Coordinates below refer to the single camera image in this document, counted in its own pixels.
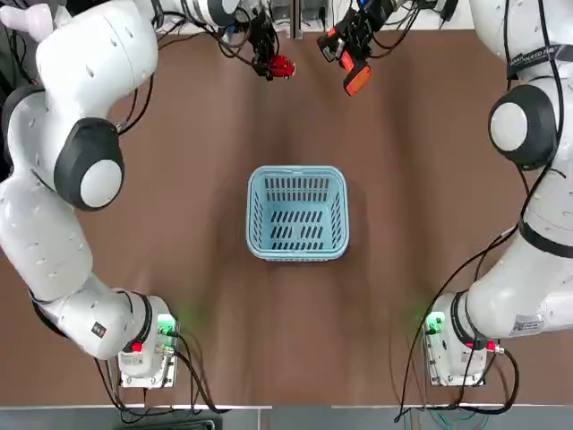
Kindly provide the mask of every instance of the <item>orange object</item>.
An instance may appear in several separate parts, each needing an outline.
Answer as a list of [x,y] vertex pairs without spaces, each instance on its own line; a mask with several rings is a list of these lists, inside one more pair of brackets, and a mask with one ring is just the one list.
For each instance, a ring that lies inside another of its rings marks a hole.
[[340,57],[340,65],[348,72],[344,89],[349,96],[354,96],[370,80],[372,69],[365,61],[356,62],[347,52]]

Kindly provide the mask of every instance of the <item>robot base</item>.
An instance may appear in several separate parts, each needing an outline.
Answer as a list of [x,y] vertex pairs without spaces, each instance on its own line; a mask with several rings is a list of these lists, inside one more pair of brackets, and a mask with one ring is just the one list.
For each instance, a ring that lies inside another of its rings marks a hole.
[[[461,343],[453,331],[450,307],[453,294],[440,296],[424,322],[423,348],[432,385],[445,387],[464,383],[467,360],[472,349]],[[486,351],[474,351],[467,370],[466,386],[480,380],[486,364]]]
[[125,388],[168,388],[175,384],[176,338],[165,333],[177,331],[177,323],[162,299],[151,296],[149,300],[153,321],[141,352],[121,352],[118,357],[121,385]]

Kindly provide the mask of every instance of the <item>green indicator light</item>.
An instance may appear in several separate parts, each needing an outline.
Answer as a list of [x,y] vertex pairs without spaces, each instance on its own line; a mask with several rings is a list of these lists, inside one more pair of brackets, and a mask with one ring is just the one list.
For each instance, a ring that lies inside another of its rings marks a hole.
[[427,334],[436,334],[440,332],[441,325],[446,321],[446,315],[443,312],[432,312],[426,318]]
[[177,322],[171,314],[158,315],[158,333],[175,333]]

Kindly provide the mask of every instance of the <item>red object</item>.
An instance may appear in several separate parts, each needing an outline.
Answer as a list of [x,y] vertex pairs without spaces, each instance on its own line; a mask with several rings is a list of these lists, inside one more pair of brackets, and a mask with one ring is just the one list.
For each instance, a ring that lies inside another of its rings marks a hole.
[[273,78],[288,79],[295,74],[295,63],[285,56],[273,56],[270,59],[270,74]]

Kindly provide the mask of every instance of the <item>black cable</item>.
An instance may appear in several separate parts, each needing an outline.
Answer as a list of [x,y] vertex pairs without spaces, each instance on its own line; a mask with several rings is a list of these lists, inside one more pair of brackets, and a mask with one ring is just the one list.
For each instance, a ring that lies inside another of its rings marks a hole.
[[126,134],[132,128],[134,128],[137,125],[137,123],[139,123],[141,118],[145,115],[145,112],[147,111],[147,108],[150,105],[151,94],[153,92],[153,81],[154,81],[154,79],[155,79],[155,74],[152,74],[150,76],[150,85],[149,85],[148,90],[147,90],[147,97],[145,98],[145,103],[143,104],[143,108],[141,109],[141,112],[139,113],[139,115],[136,116],[136,118],[133,120],[133,122],[131,124],[127,125],[124,129],[119,131],[120,136],[122,134]]
[[423,314],[423,317],[420,321],[420,324],[418,325],[418,329],[415,333],[414,336],[414,340],[412,341],[412,345],[410,347],[410,352],[408,354],[408,360],[406,362],[406,372],[404,375],[404,385],[402,386],[402,398],[400,401],[400,411],[398,413],[398,415],[394,418],[394,422],[397,423],[399,422],[400,418],[402,418],[407,411],[404,411],[404,404],[406,402],[406,387],[407,387],[407,379],[408,379],[408,374],[410,371],[410,365],[412,363],[412,357],[414,355],[414,350],[415,350],[415,344],[418,340],[418,337],[420,336],[420,332],[422,331],[423,328],[423,323],[425,322],[426,318],[428,317],[428,315],[430,314],[430,312],[432,311],[432,308],[434,306],[434,304],[436,303],[436,300],[438,300],[438,297],[441,296],[441,294],[443,293],[443,291],[446,289],[446,287],[449,285],[449,283],[456,278],[456,276],[463,270],[465,269],[468,265],[470,265],[472,262],[474,262],[475,260],[477,260],[478,258],[480,258],[482,255],[490,252],[492,249],[497,248],[498,246],[504,244],[505,242],[507,242],[509,240],[510,237],[513,236],[513,234],[517,231],[517,226],[515,226],[505,237],[503,237],[501,240],[499,240],[494,246],[492,247],[487,247],[485,249],[483,249],[482,251],[480,251],[479,253],[473,255],[472,257],[468,258],[465,262],[462,263],[462,265],[460,265],[450,276],[449,278],[446,280],[446,282],[444,282],[444,284],[441,286],[441,288],[438,290],[438,292],[435,294],[435,296],[433,297],[431,303],[428,305],[426,311]]
[[135,112],[135,105],[137,105],[137,88],[133,92],[132,107],[129,109],[129,114],[127,114],[127,118],[124,120],[125,125],[132,119],[133,112]]
[[[511,57],[509,55],[508,26],[509,26],[509,0],[505,0],[505,12],[503,15],[503,47],[505,49],[505,62],[509,66]],[[511,90],[511,76],[508,76],[507,91],[509,90]]]
[[[559,144],[561,142],[561,136],[563,135],[563,123],[564,123],[564,119],[565,119],[565,102],[564,102],[564,97],[563,97],[563,86],[562,86],[561,79],[559,76],[559,70],[557,69],[557,64],[555,63],[555,60],[551,57],[551,55],[549,53],[549,48],[551,46],[551,42],[549,41],[549,33],[547,31],[547,21],[545,19],[545,8],[543,6],[543,0],[537,0],[537,3],[539,5],[539,18],[541,20],[541,28],[542,28],[542,33],[543,33],[543,43],[545,45],[545,52],[548,56],[549,63],[552,67],[553,79],[555,80],[555,85],[557,87],[557,96],[559,99],[559,123],[557,126],[557,145],[559,147]],[[543,179],[545,178],[545,175],[547,175],[547,172],[549,172],[551,170],[551,168],[552,168],[552,164],[551,164],[551,162],[549,162],[547,164],[547,166],[545,166],[545,168],[543,168],[541,175],[539,175],[539,177],[537,177],[537,179],[535,180],[534,185],[531,187],[531,192],[527,196],[527,199],[526,199],[523,207],[521,208],[521,213],[519,214],[520,220],[522,220],[524,218],[524,216],[526,214],[527,206],[529,205],[531,198],[535,195],[535,191],[537,190],[537,187],[543,181]]]
[[511,407],[515,404],[517,398],[517,392],[519,391],[519,366],[517,365],[516,359],[508,350],[505,350],[503,355],[509,358],[509,361],[511,362],[514,371],[513,389],[511,390],[511,395],[509,396],[508,401],[505,402],[503,407],[498,409],[483,409],[483,408],[474,408],[471,406],[462,406],[460,407],[460,409],[468,412],[475,412],[477,414],[482,414],[482,415],[501,415],[510,410]]
[[[401,21],[395,21],[395,22],[386,22],[384,25],[398,25],[398,29],[399,30],[399,26],[401,26],[404,22],[406,22],[408,19],[412,18],[412,15],[415,13],[416,7],[415,5],[412,6],[412,9],[407,9],[408,13],[406,14],[406,16],[401,20]],[[372,35],[372,38],[374,40],[374,43],[376,45],[378,45],[379,47],[381,47],[382,49],[392,49],[392,46],[388,46],[388,45],[383,45],[381,44],[377,39],[376,39],[376,34]]]
[[[16,40],[17,37],[20,38],[24,48],[24,53],[21,58],[18,54],[18,42]],[[10,53],[12,54],[13,62],[15,62],[15,65],[18,67],[18,72],[20,72],[22,78],[24,78],[28,83],[33,83],[32,79],[26,72],[26,69],[24,68],[23,65],[24,57],[26,56],[26,52],[28,50],[28,47],[26,45],[26,40],[24,40],[22,35],[18,33],[16,30],[11,30],[10,36],[8,38],[8,47],[10,48]]]
[[384,56],[389,56],[392,52],[394,52],[394,49],[396,49],[398,47],[398,45],[400,45],[400,43],[402,43],[404,41],[404,39],[406,38],[406,36],[410,32],[410,30],[412,29],[412,26],[414,25],[414,22],[415,22],[415,20],[419,14],[420,14],[420,10],[416,8],[416,11],[414,12],[412,17],[410,18],[410,21],[408,22],[406,28],[404,29],[404,31],[402,31],[402,34],[400,35],[398,40],[392,46],[390,46],[388,48],[387,52],[383,52],[382,54],[379,54],[377,56],[370,55],[370,58],[375,58],[375,59],[383,58]]
[[179,43],[179,42],[185,42],[186,40],[191,40],[193,38],[195,38],[196,36],[200,36],[203,33],[195,33],[192,34],[186,38],[183,39],[177,39],[177,40],[169,40],[165,45],[159,47],[159,50],[165,49],[166,47],[170,46],[170,45],[174,45],[175,43]]
[[[112,394],[111,388],[107,386],[106,377],[104,376],[104,374],[101,370],[101,365],[99,364],[98,359],[94,357],[93,360],[96,363],[96,367],[98,369],[99,376],[101,377],[101,382],[104,384],[104,388],[106,389],[106,393],[107,393],[107,396],[109,398],[109,401],[111,401],[111,403],[114,405],[114,407],[117,410],[119,410],[120,412],[127,412],[130,415],[133,415],[135,417],[157,417],[157,416],[172,414],[172,413],[176,412],[176,410],[172,409],[172,408],[170,410],[161,411],[161,412],[150,412],[151,408],[148,408],[143,413],[139,413],[139,412],[136,412],[130,408],[127,408],[119,398],[117,398],[116,396],[114,396]],[[123,416],[121,416],[121,418],[122,418],[122,421],[124,422],[124,424],[132,424],[133,423],[131,421],[124,421]]]
[[18,82],[16,81],[16,60],[14,59],[14,53],[12,51],[12,41],[10,39],[10,34],[8,34],[6,27],[4,27],[4,33],[6,35],[6,43],[10,48],[10,58],[12,59],[12,85],[13,87],[16,87],[18,85]]
[[183,342],[184,347],[185,347],[185,352],[187,353],[187,356],[189,357],[189,359],[187,359],[179,351],[175,352],[175,356],[180,358],[181,361],[183,361],[184,364],[189,369],[189,372],[191,373],[191,377],[197,383],[199,393],[203,397],[205,404],[208,406],[208,408],[211,410],[211,412],[214,412],[216,414],[225,414],[225,413],[229,412],[230,409],[219,409],[219,408],[217,408],[217,406],[215,406],[215,403],[213,402],[213,400],[210,396],[210,389],[209,389],[209,385],[207,384],[207,381],[205,380],[205,378],[201,378],[197,375],[197,372],[195,371],[195,369],[193,368],[193,366],[191,364],[191,356],[192,355],[191,355],[191,350],[189,349],[189,344],[187,343],[187,340],[183,336],[181,336],[179,333],[176,333],[175,336],[180,341]]

